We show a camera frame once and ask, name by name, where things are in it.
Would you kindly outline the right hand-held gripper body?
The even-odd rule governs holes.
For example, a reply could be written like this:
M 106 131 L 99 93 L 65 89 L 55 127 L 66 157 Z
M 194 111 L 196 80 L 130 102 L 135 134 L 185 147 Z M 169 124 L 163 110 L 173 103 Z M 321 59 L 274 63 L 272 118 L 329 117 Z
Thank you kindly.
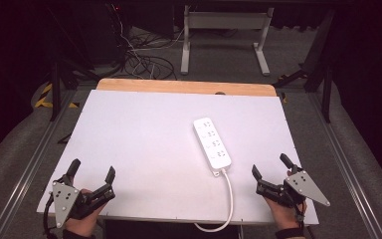
M 324 206 L 330 205 L 310 175 L 297 165 L 290 169 L 283 184 L 275 185 L 263 179 L 257 182 L 256 193 L 289 208 L 298 207 L 306 198 Z

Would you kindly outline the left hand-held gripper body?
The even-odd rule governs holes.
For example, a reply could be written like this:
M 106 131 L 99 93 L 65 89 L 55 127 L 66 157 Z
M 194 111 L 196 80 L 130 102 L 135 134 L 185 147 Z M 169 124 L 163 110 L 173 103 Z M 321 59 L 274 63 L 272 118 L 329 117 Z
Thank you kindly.
M 92 193 L 82 193 L 70 184 L 55 181 L 53 198 L 56 226 L 61 228 L 68 219 L 83 219 L 115 198 L 112 190 L 113 176 L 108 176 L 105 185 Z

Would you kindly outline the person's left hand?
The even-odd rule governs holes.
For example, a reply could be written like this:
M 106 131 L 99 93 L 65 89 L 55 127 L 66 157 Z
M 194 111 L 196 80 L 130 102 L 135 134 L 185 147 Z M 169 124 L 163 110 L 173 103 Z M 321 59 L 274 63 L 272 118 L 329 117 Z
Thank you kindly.
M 83 219 L 73 219 L 70 218 L 65 223 L 65 228 L 72 232 L 75 232 L 83 236 L 94 235 L 94 230 L 96 227 L 97 219 L 101 211 L 104 209 L 104 205 L 101 205 L 98 209 L 93 211 L 90 215 Z

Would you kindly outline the person's right hand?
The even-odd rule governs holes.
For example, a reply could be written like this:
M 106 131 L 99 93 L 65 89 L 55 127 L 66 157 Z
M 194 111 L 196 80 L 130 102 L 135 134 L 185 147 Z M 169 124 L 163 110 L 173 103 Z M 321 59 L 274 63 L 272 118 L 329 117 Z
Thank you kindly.
M 271 209 L 271 213 L 279 230 L 301 229 L 296 219 L 296 211 L 294 208 L 282 206 L 268 198 L 266 198 L 266 202 Z

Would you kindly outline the white table cover board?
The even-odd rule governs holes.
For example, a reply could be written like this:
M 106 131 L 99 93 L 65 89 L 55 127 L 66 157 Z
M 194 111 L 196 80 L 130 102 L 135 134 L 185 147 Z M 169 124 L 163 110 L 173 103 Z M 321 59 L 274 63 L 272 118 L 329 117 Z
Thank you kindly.
M 202 118 L 231 156 L 225 175 L 213 175 L 195 135 L 193 121 Z M 277 97 L 93 90 L 52 177 L 77 158 L 75 187 L 95 190 L 112 166 L 115 198 L 102 212 L 111 218 L 262 224 L 273 218 L 252 167 L 280 184 L 282 153 L 299 162 Z

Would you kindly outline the white power strip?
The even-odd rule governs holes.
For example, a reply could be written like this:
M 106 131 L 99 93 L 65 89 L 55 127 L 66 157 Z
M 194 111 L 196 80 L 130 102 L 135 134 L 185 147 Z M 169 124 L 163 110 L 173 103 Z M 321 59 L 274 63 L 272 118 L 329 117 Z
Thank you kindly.
M 231 166 L 232 159 L 214 123 L 209 118 L 196 119 L 193 127 L 212 173 L 219 176 Z

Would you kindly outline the yellow black hazard tape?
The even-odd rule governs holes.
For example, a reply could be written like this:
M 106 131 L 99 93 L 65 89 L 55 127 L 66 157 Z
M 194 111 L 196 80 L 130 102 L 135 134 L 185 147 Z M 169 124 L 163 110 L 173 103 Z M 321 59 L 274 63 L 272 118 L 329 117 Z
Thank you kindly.
M 52 102 L 47 101 L 47 96 L 50 93 L 52 86 L 53 86 L 52 83 L 47 83 L 45 85 L 38 100 L 35 103 L 35 108 L 40 108 L 40 107 L 51 108 L 53 106 Z

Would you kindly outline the black metal stand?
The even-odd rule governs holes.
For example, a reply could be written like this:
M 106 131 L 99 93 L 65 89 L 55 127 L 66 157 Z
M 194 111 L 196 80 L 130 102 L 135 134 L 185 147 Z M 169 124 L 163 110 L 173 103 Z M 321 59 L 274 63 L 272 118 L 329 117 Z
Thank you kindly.
M 300 69 L 289 76 L 281 76 L 278 81 L 274 83 L 274 87 L 279 89 L 297 79 L 306 77 L 303 88 L 307 93 L 314 93 L 320 85 L 323 85 L 321 114 L 327 123 L 330 123 L 329 108 L 332 71 L 331 67 L 324 60 L 323 50 L 332 25 L 334 13 L 334 10 L 327 11 Z
M 78 86 L 74 71 L 80 72 L 88 80 L 95 82 L 98 82 L 100 77 L 72 57 L 65 44 L 65 41 L 70 40 L 70 36 L 49 5 L 44 6 L 43 32 L 45 49 L 51 62 L 50 83 L 53 105 L 51 121 L 55 121 L 62 111 L 61 84 L 64 84 L 68 90 L 74 90 Z

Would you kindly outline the aluminium floor rail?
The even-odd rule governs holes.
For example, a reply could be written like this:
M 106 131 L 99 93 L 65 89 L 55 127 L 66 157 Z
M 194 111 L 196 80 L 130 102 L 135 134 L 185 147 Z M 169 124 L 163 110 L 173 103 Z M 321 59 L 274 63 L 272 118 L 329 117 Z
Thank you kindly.
M 15 184 L 6 205 L 0 214 L 0 239 L 3 238 L 8 230 L 17 210 L 28 192 L 31 183 L 44 160 L 44 156 L 49 148 L 50 140 L 75 94 L 76 92 L 74 90 L 67 90 L 63 93 L 59 112 L 48 122 L 46 130 L 31 156 L 29 163 Z
M 368 231 L 371 239 L 382 239 L 382 227 L 369 203 L 362 186 L 359 183 L 348 158 L 329 122 L 325 120 L 322 114 L 320 101 L 315 94 L 308 93 L 307 97 L 313 106 L 319 121 L 325 131 L 328 141 L 331 144 L 331 149 L 334 159 L 340 170 L 340 173 L 345 181 L 349 193 L 354 201 L 354 204 L 361 216 L 361 219 Z

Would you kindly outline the white metal desk frame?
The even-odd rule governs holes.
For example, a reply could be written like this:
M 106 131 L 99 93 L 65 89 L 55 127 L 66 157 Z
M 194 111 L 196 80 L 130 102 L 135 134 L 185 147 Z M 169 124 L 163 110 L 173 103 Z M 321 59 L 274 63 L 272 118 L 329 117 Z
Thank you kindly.
M 184 7 L 183 47 L 180 72 L 187 75 L 190 61 L 190 30 L 191 29 L 237 29 L 237 30 L 260 30 L 260 40 L 253 44 L 260 69 L 264 76 L 271 72 L 264 55 L 264 44 L 269 32 L 270 24 L 274 16 L 274 8 L 268 8 L 261 13 L 238 13 L 238 12 L 196 12 L 191 11 L 190 6 Z

